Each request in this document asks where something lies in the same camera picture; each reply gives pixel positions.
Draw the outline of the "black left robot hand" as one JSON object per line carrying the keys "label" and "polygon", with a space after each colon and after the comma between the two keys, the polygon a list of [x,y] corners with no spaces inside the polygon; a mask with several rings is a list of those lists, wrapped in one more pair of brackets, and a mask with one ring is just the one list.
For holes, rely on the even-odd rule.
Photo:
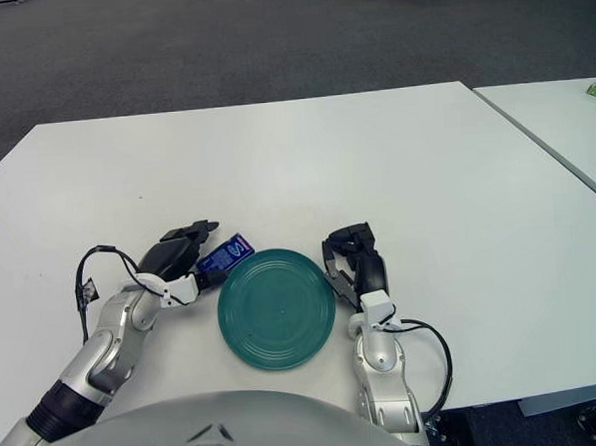
{"label": "black left robot hand", "polygon": [[222,285],[228,277],[225,270],[194,271],[202,245],[218,226],[202,220],[166,232],[131,274],[133,283],[156,296],[162,308],[186,306],[201,291]]}

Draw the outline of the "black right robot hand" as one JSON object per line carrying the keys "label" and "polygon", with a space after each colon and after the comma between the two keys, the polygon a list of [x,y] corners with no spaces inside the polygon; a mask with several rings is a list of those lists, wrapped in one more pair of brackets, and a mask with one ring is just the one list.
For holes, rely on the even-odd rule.
{"label": "black right robot hand", "polygon": [[322,242],[324,278],[340,299],[354,308],[348,335],[362,332],[397,331],[401,321],[388,293],[384,259],[375,249],[368,223],[342,227]]}

